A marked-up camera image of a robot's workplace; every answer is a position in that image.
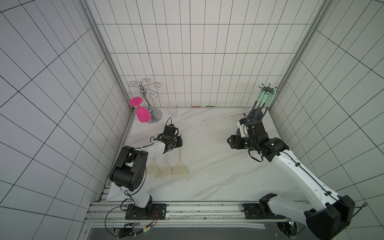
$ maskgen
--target kitchen utensil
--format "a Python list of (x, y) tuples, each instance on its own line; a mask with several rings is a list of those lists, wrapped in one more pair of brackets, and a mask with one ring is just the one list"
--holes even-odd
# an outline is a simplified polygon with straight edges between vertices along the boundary
[(163, 178), (172, 175), (172, 167), (167, 163), (167, 153), (164, 153), (164, 165), (159, 169), (156, 177)]
[(147, 174), (155, 175), (159, 172), (159, 166), (155, 162), (156, 157), (153, 157), (152, 163), (147, 166)]
[(188, 168), (181, 163), (181, 147), (179, 147), (179, 164), (172, 169), (172, 176), (184, 176), (188, 174)]

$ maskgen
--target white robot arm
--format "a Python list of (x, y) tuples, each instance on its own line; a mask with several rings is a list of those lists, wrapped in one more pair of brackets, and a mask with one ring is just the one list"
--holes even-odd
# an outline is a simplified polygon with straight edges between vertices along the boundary
[(254, 118), (239, 121), (237, 135), (227, 142), (233, 149), (257, 151), (261, 158), (280, 168), (305, 194), (311, 204), (283, 199), (267, 194), (260, 199), (259, 209), (264, 218), (281, 215), (301, 222), (321, 240), (330, 240), (347, 227), (352, 219), (355, 202), (349, 196), (340, 196), (312, 174), (279, 138), (269, 139), (263, 123)]

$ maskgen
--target white marble surface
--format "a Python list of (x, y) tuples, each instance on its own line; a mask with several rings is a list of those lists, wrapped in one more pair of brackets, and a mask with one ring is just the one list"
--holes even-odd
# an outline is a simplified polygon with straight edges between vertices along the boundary
[[(134, 120), (125, 145), (145, 146), (151, 136), (164, 129), (168, 119), (167, 108), (162, 108), (159, 123), (148, 124)], [(182, 162), (189, 174), (181, 177), (156, 178), (147, 175), (143, 189), (154, 201), (258, 201), (270, 192), (291, 200), (305, 200), (296, 185), (278, 167), (256, 162), (247, 150), (231, 149), (227, 138), (236, 134), (236, 122), (249, 113), (244, 108), (181, 108), (172, 123), (182, 134)], [(270, 138), (279, 137), (276, 127), (267, 113), (263, 124)], [(175, 166), (179, 150), (168, 154), (168, 164)], [(164, 164), (164, 154), (156, 157), (156, 163)], [(119, 188), (112, 185), (107, 200), (122, 201), (126, 198)]]

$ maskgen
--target cable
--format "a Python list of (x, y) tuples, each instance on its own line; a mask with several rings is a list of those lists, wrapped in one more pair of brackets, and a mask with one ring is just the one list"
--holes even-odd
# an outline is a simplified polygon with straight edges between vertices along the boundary
[(167, 125), (169, 120), (170, 120), (170, 123), (172, 124), (172, 117), (169, 117), (168, 120), (166, 121), (166, 125)]
[(261, 157), (262, 157), (262, 160), (260, 161), (260, 160), (258, 160), (257, 158), (255, 158), (255, 157), (252, 157), (251, 156), (251, 150), (250, 149), (248, 149), (248, 154), (249, 154), (249, 156), (253, 159), (253, 160), (256, 160), (256, 161), (258, 161), (258, 162), (262, 162), (263, 161), (263, 156), (261, 155)]
[(320, 187), (321, 187), (321, 189), (323, 189), (324, 190), (324, 192), (326, 192), (327, 193), (327, 195), (329, 195), (331, 198), (333, 198), (335, 201), (337, 201), (338, 203), (340, 203), (340, 204), (342, 204), (342, 205), (344, 205), (344, 206), (347, 206), (347, 207), (351, 207), (351, 208), (355, 208), (355, 209), (359, 209), (355, 214), (353, 214), (352, 215), (352, 217), (353, 216), (355, 216), (363, 207), (366, 207), (366, 206), (368, 206), (368, 204), (365, 202), (365, 203), (363, 203), (363, 205), (361, 205), (360, 207), (354, 207), (354, 206), (349, 206), (349, 205), (347, 205), (347, 204), (344, 204), (344, 203), (342, 203), (342, 202), (340, 202), (340, 200), (337, 200), (336, 198), (334, 198), (332, 195), (331, 195), (331, 193), (330, 192), (328, 192), (327, 190), (325, 190), (322, 186), (321, 186), (321, 184), (320, 183), (318, 183), (317, 181), (316, 181), (316, 179), (314, 178), (314, 177), (312, 177), (312, 175), (311, 174), (309, 174), (304, 168), (302, 168), (301, 167), (301, 165), (300, 164), (298, 164), (295, 160), (293, 160), (293, 158), (288, 154), (288, 153), (286, 153), (286, 152), (283, 152), (283, 153), (285, 153), (286, 155), (288, 155), (288, 157), (290, 157), (291, 158), (291, 160), (296, 164), (296, 166), (297, 167), (300, 167), (304, 172), (306, 172)]
[[(124, 204), (124, 202), (125, 202), (126, 200), (129, 200), (129, 199), (125, 199), (124, 201), (121, 202), (120, 206), (118, 206), (118, 207), (114, 207), (113, 209), (120, 208), (122, 211), (126, 211), (127, 209), (122, 209), (122, 205)], [(156, 220), (156, 222), (155, 222), (155, 224), (154, 224), (152, 227), (154, 227), (154, 226), (156, 225), (156, 223), (157, 223), (157, 216), (158, 216), (158, 214), (157, 214), (156, 211), (153, 211), (152, 213), (154, 213), (154, 217), (153, 217), (153, 220), (152, 220), (152, 222), (151, 222), (150, 224), (146, 225), (143, 229), (141, 229), (141, 230), (139, 230), (139, 231), (137, 231), (137, 232), (133, 232), (133, 228), (134, 228), (134, 226), (135, 226), (135, 223), (134, 223), (134, 222), (127, 223), (127, 224), (124, 225), (124, 227), (122, 228), (122, 230), (125, 229), (127, 226), (129, 226), (129, 225), (131, 225), (131, 224), (132, 224), (132, 228), (131, 228), (127, 233), (125, 233), (125, 234), (126, 234), (125, 236), (123, 236), (123, 237), (119, 237), (119, 236), (115, 235), (114, 233), (110, 232), (110, 231), (108, 230), (108, 228), (107, 228), (107, 223), (106, 223), (106, 222), (107, 222), (107, 217), (108, 217), (108, 214), (109, 214), (113, 209), (109, 210), (109, 212), (107, 213), (107, 215), (105, 215), (104, 226), (105, 226), (105, 229), (107, 230), (107, 232), (108, 232), (109, 234), (111, 234), (111, 235), (113, 235), (113, 236), (115, 236), (115, 237), (117, 237), (117, 238), (124, 238), (124, 237), (132, 237), (132, 236), (136, 236), (137, 234), (142, 233), (142, 232), (144, 232), (145, 230), (147, 230), (147, 228), (149, 228), (149, 227), (152, 225), (152, 223), (155, 222), (155, 220)]]
[(245, 119), (245, 123), (244, 123), (244, 125), (243, 125), (243, 132), (244, 132), (244, 134), (245, 134), (245, 124), (247, 123), (247, 119), (246, 119), (246, 117), (245, 117), (245, 113), (243, 113), (243, 115), (244, 115), (244, 119)]
[(108, 232), (109, 234), (112, 234), (113, 236), (115, 236), (115, 237), (118, 238), (117, 235), (114, 235), (113, 233), (111, 233), (111, 232), (108, 230), (108, 228), (107, 228), (107, 216), (108, 216), (108, 214), (109, 214), (113, 209), (109, 210), (109, 212), (107, 213), (107, 215), (105, 215), (104, 226), (105, 226), (105, 230), (107, 230), (107, 232)]

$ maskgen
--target green utensil handle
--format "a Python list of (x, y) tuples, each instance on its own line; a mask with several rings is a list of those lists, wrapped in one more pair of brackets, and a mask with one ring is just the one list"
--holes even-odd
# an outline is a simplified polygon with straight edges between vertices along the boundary
[(261, 95), (263, 94), (263, 90), (261, 89), (260, 92), (259, 92), (259, 95), (257, 95), (257, 98), (256, 98), (256, 101), (259, 101)]
[(276, 90), (273, 92), (273, 94), (271, 96), (271, 99), (269, 100), (269, 103), (268, 103), (268, 106), (267, 106), (268, 108), (269, 108), (269, 106), (271, 106), (271, 103), (273, 102), (275, 96), (276, 96)]
[(269, 98), (269, 92), (266, 92), (263, 96), (263, 99), (262, 101), (260, 102), (259, 106), (263, 106), (265, 104), (265, 102), (267, 101), (267, 99)]

